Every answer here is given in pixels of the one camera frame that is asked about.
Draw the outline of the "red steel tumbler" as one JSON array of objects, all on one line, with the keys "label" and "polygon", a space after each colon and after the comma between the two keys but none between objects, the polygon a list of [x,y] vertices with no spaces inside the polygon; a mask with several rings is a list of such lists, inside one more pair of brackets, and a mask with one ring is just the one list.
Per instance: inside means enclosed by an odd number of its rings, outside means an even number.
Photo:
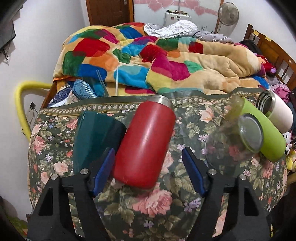
[{"label": "red steel tumbler", "polygon": [[116,154],[114,178],[139,189],[154,187],[167,154],[175,121],[173,104],[167,97],[156,94],[141,103]]}]

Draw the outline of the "dark green plastic cup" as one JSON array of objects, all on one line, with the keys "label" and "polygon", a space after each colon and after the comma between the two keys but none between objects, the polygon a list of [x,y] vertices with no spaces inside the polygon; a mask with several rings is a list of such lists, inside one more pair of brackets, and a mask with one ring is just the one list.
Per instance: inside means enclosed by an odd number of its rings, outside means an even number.
[{"label": "dark green plastic cup", "polygon": [[126,126],[110,116],[94,111],[81,112],[74,137],[74,173],[98,160],[106,148],[117,152],[125,133]]}]

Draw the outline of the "clear glass cup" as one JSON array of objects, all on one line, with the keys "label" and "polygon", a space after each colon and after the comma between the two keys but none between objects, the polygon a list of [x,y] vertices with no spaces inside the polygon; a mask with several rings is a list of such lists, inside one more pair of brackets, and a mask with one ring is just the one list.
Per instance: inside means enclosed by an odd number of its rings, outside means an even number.
[{"label": "clear glass cup", "polygon": [[227,120],[207,138],[205,157],[215,169],[226,171],[258,153],[263,144],[263,130],[257,118],[245,113]]}]

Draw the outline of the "white thermos cup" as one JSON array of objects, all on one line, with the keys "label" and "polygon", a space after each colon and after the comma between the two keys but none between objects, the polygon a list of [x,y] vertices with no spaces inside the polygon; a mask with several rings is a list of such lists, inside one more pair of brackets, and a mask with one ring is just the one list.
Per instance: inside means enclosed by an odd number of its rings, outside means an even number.
[{"label": "white thermos cup", "polygon": [[286,133],[291,129],[292,111],[272,90],[268,89],[260,93],[256,107],[275,125],[280,133]]}]

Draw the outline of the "floral tablecloth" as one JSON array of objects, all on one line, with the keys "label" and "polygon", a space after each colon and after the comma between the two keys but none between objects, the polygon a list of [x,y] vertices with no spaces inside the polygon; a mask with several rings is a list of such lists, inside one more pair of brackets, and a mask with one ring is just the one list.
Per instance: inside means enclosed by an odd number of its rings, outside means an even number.
[{"label": "floral tablecloth", "polygon": [[271,240],[285,140],[261,88],[42,109],[29,141],[29,240]]}]

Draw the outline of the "lime green bottle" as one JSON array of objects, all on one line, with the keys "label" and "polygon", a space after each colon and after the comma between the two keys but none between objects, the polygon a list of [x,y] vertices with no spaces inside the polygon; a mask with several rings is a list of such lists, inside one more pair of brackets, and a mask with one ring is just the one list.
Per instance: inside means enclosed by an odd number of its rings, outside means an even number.
[{"label": "lime green bottle", "polygon": [[262,145],[260,152],[271,162],[277,162],[284,154],[286,142],[276,126],[250,101],[238,95],[230,98],[231,109],[226,118],[235,118],[243,114],[253,115],[261,125]]}]

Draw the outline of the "blue knitted item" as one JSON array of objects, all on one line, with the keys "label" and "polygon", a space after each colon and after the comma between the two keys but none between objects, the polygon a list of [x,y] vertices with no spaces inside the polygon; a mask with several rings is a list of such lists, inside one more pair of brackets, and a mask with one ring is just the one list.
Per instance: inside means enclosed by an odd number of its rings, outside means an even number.
[{"label": "blue knitted item", "polygon": [[81,79],[77,79],[74,81],[74,84],[72,87],[72,93],[79,100],[98,97],[98,95],[94,92],[94,90],[90,87],[90,85]]}]

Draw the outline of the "yellow plush toy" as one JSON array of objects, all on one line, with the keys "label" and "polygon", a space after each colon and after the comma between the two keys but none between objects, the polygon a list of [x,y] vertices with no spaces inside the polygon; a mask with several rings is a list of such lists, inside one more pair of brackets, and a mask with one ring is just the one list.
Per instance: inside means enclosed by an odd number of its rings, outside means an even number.
[{"label": "yellow plush toy", "polygon": [[290,149],[290,153],[286,156],[286,163],[288,171],[295,172],[296,169],[296,152]]}]

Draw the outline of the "white cat plush toy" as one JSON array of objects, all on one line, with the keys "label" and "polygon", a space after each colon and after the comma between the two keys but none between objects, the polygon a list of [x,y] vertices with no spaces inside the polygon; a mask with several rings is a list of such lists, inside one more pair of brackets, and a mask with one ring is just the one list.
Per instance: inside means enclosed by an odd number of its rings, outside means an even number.
[{"label": "white cat plush toy", "polygon": [[290,131],[286,132],[286,133],[283,133],[283,137],[284,137],[285,142],[286,142],[286,147],[290,149],[292,147],[292,144],[291,144],[292,133]]}]

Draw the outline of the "colourful patchwork blanket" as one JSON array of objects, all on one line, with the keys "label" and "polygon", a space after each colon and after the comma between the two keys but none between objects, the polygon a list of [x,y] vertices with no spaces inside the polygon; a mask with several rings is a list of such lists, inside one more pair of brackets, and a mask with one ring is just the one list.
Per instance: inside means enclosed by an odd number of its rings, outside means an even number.
[{"label": "colourful patchwork blanket", "polygon": [[265,85],[263,61],[242,45],[206,42],[194,37],[158,38],[143,23],[89,26],[62,45],[53,80],[100,81],[110,95],[199,90],[224,94],[238,87]]}]

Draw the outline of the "red plush toy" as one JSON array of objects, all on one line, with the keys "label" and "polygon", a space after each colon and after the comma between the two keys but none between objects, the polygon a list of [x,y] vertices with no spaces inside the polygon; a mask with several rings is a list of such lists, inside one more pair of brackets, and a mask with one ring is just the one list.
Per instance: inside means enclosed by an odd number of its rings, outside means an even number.
[{"label": "red plush toy", "polygon": [[270,77],[274,77],[276,74],[277,69],[275,68],[275,66],[270,63],[266,57],[264,57],[263,55],[259,55],[256,54],[257,59],[259,60],[261,67],[260,70],[258,71],[258,73],[256,75],[260,76],[260,77],[265,77],[270,76]]}]

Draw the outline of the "wooden headboard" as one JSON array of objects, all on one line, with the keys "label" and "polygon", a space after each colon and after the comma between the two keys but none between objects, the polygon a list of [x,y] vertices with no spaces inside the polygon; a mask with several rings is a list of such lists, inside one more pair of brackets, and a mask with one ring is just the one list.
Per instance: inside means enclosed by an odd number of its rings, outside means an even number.
[{"label": "wooden headboard", "polygon": [[295,61],[274,40],[258,32],[251,24],[248,24],[245,40],[253,40],[263,56],[277,69],[276,77],[287,85],[289,90],[295,89]]}]

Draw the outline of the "grey white cloth pile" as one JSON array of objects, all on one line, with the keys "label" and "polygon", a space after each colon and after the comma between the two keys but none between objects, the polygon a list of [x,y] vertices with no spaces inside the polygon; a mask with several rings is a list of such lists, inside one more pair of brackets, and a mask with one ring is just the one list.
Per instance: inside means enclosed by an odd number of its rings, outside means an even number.
[{"label": "grey white cloth pile", "polygon": [[234,43],[231,38],[225,35],[199,30],[197,25],[188,20],[180,20],[166,27],[148,23],[144,25],[144,31],[149,36],[161,39],[192,37],[206,42]]}]

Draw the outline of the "brown wooden door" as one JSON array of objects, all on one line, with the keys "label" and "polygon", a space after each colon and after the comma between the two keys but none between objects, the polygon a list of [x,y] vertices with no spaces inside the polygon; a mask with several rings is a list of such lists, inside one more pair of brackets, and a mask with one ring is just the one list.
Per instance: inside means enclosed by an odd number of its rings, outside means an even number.
[{"label": "brown wooden door", "polygon": [[90,25],[116,26],[134,22],[132,0],[86,0]]}]

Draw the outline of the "white appliance box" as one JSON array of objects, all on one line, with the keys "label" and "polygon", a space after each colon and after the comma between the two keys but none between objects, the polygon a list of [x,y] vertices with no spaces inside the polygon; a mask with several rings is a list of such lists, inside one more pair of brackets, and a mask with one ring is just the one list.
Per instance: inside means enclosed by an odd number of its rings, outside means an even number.
[{"label": "white appliance box", "polygon": [[185,11],[170,11],[167,10],[165,12],[165,17],[164,17],[164,26],[167,27],[171,24],[176,23],[177,21],[180,20],[187,20],[187,21],[191,21],[192,17],[186,13]]}]

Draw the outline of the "frosted wardrobe sliding doors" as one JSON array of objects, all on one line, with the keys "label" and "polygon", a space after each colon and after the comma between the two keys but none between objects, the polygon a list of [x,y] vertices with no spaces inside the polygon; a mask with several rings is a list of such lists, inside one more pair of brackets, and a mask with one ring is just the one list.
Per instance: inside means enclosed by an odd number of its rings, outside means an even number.
[{"label": "frosted wardrobe sliding doors", "polygon": [[134,20],[136,22],[157,25],[170,25],[179,15],[188,19],[200,30],[215,32],[218,21],[218,9],[224,1],[133,1]]}]

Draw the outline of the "standing electric fan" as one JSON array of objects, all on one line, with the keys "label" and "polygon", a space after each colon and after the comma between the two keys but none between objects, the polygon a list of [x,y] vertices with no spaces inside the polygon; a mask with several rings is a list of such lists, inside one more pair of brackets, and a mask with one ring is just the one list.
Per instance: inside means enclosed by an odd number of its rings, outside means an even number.
[{"label": "standing electric fan", "polygon": [[215,33],[230,36],[239,20],[239,10],[232,2],[223,3],[218,9]]}]

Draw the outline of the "wall mounted black television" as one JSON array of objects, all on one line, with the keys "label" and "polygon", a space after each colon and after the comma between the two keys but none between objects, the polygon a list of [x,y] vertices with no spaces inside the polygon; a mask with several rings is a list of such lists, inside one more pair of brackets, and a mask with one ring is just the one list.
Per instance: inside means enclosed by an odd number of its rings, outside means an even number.
[{"label": "wall mounted black television", "polygon": [[13,18],[26,0],[1,0],[1,50],[16,36]]}]

